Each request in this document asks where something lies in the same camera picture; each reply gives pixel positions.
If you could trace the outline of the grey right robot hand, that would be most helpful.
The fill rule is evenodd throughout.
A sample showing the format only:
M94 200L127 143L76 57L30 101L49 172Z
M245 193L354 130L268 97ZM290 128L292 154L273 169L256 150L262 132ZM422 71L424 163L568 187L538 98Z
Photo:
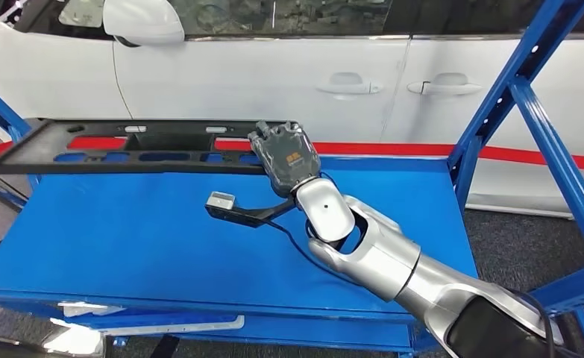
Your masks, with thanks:
M318 153L297 122L271 126L258 121L248 140L279 197L289 197L298 185L318 176Z

